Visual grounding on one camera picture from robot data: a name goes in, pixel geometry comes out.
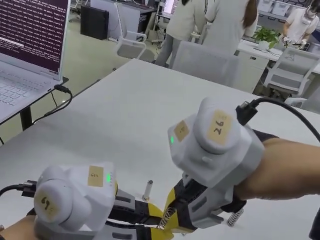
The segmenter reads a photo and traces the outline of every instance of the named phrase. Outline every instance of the potted plant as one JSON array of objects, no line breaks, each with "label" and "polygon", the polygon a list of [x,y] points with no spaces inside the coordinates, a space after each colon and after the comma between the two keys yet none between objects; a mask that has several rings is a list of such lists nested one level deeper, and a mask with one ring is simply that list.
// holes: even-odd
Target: potted plant
[{"label": "potted plant", "polygon": [[259,42],[258,48],[262,51],[272,49],[279,41],[279,33],[264,26],[255,31],[253,37]]}]

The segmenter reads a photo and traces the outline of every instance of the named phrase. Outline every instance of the black box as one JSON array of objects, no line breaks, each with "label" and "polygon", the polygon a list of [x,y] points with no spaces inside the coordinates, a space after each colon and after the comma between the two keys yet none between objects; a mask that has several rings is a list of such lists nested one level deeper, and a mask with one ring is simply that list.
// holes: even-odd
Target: black box
[{"label": "black box", "polygon": [[80,33],[95,39],[108,38],[109,12],[94,7],[81,6]]}]

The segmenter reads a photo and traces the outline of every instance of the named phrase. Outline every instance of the person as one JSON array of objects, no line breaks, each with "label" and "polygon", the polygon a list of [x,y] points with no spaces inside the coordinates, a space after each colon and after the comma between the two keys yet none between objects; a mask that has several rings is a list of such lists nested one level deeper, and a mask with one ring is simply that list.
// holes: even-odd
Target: person
[{"label": "person", "polygon": [[281,39],[290,44],[307,43],[319,23],[320,0],[314,0],[307,9],[296,8],[283,25]]},{"label": "person", "polygon": [[227,55],[235,54],[242,37],[252,37],[258,24],[256,0],[215,0],[205,14],[212,23],[203,45]]},{"label": "person", "polygon": [[35,216],[29,215],[0,231],[0,240],[37,240],[34,232]]},{"label": "person", "polygon": [[[257,169],[234,188],[242,200],[288,200],[320,194],[320,147],[255,131],[265,151]],[[36,240],[35,216],[27,216],[0,235],[5,240]]]},{"label": "person", "polygon": [[181,41],[188,41],[195,26],[201,32],[207,23],[205,12],[208,7],[208,0],[180,0],[177,4],[167,28],[163,46],[160,50],[155,64],[161,67],[171,55],[169,68],[171,69]]}]

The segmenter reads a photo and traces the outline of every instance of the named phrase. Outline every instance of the drawer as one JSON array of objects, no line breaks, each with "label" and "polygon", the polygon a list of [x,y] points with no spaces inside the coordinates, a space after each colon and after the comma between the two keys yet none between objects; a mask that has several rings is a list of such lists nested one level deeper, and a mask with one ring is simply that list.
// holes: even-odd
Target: drawer
[{"label": "drawer", "polygon": [[239,77],[235,79],[231,87],[252,94],[263,72],[262,69],[246,66],[246,68],[241,69]]},{"label": "drawer", "polygon": [[240,65],[251,66],[257,69],[264,70],[269,62],[268,59],[255,56],[246,52],[239,51],[238,58],[240,61]]}]

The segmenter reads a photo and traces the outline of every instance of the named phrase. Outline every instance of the laptop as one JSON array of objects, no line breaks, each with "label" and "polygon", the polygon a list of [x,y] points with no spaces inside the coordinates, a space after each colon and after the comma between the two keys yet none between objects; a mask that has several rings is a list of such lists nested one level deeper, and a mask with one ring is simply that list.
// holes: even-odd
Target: laptop
[{"label": "laptop", "polygon": [[70,0],[0,0],[0,123],[62,83]]}]

